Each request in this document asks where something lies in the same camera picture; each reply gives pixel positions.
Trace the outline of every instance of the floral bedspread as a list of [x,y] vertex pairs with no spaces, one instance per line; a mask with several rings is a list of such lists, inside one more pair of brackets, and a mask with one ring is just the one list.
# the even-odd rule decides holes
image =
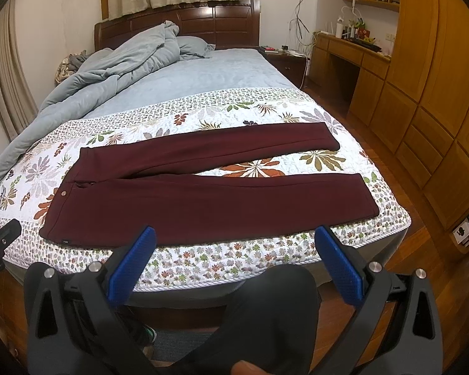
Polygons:
[[[38,235],[50,201],[78,159],[81,147],[133,143],[196,130],[250,128],[255,124],[283,122],[325,122],[339,141],[340,150],[315,150],[254,160],[202,174],[269,178],[303,173],[361,173],[379,206],[380,215],[333,227],[338,238],[343,243],[361,247],[410,225],[408,213],[397,203],[360,145],[311,97],[295,89],[239,88],[196,94],[104,117],[69,121],[38,141],[0,185],[0,227],[11,218],[18,219],[23,226],[20,238],[6,249],[5,259],[23,268],[42,261],[61,272],[71,273],[84,270],[93,260],[104,261],[111,255],[107,249],[66,247],[45,241]],[[242,212],[227,211],[233,218]],[[313,237],[313,232],[301,232],[279,238],[157,248],[135,290],[153,292],[206,287],[246,279],[275,264],[318,262],[320,256]]]

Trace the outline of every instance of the light blue bed sheet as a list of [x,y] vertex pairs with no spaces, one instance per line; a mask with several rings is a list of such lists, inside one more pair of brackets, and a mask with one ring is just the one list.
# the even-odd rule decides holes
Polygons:
[[84,118],[236,87],[296,88],[255,49],[226,49],[211,58],[175,62],[121,91]]

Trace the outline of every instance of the wooden wardrobe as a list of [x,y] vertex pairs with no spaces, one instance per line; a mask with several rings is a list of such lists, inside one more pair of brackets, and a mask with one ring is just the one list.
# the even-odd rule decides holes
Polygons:
[[[385,81],[358,79],[348,119],[375,134],[410,177],[436,246],[469,251],[452,230],[469,212],[469,9],[462,0],[401,0]],[[396,176],[403,182],[402,176]]]

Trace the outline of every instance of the nightstand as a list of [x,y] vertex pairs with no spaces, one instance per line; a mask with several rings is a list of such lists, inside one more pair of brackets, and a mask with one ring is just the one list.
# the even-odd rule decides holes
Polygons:
[[304,87],[305,65],[308,59],[304,56],[293,56],[285,52],[264,52],[259,49],[260,54],[273,65],[278,71],[290,80],[297,88]]

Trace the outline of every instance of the wooden headboard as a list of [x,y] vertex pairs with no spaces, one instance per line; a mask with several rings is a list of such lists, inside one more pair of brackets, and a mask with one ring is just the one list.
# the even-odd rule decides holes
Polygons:
[[259,0],[209,1],[150,8],[94,28],[95,50],[115,49],[141,31],[170,20],[179,35],[192,35],[214,43],[216,49],[259,46]]

